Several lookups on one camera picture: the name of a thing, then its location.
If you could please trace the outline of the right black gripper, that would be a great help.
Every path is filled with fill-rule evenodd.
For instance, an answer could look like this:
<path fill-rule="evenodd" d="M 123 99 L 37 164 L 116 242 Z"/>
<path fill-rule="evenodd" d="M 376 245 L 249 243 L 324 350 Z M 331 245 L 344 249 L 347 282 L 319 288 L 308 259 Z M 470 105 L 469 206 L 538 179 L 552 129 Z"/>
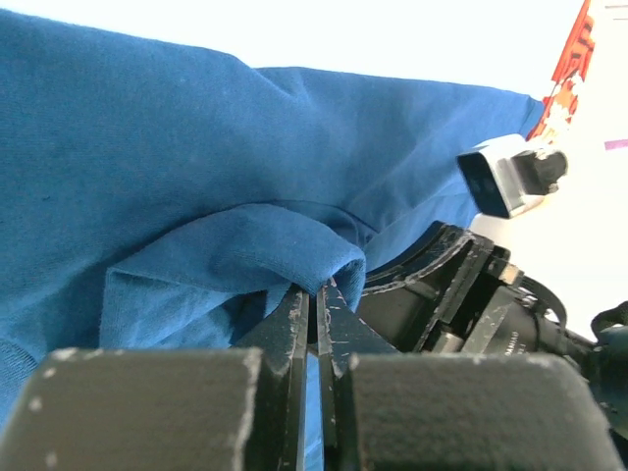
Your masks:
<path fill-rule="evenodd" d="M 569 352 L 556 296 L 507 248 L 442 222 L 368 274 L 357 314 L 401 352 Z"/>

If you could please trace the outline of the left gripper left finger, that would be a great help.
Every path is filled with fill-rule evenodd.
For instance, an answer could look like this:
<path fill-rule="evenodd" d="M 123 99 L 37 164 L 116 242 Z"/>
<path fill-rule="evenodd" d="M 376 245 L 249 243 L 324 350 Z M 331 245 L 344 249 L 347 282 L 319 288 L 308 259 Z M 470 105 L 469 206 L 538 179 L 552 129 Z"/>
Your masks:
<path fill-rule="evenodd" d="M 309 297 L 228 349 L 51 353 L 1 439 L 5 470 L 300 470 Z"/>

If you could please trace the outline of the blue t shirt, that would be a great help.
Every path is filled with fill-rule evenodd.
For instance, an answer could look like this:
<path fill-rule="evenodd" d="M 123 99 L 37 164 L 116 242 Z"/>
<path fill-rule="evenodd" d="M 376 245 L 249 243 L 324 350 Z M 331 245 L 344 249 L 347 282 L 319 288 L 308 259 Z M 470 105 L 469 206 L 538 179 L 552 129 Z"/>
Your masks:
<path fill-rule="evenodd" d="M 59 348 L 233 344 L 476 207 L 455 158 L 507 90 L 302 68 L 1 14 L 1 414 Z"/>

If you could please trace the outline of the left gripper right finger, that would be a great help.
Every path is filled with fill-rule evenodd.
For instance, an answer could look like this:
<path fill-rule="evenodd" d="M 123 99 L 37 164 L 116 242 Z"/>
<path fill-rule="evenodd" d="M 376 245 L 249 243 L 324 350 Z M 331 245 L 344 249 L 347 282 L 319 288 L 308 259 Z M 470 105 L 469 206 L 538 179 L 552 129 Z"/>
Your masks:
<path fill-rule="evenodd" d="M 328 470 L 622 470 L 586 379 L 551 354 L 400 353 L 317 297 Z"/>

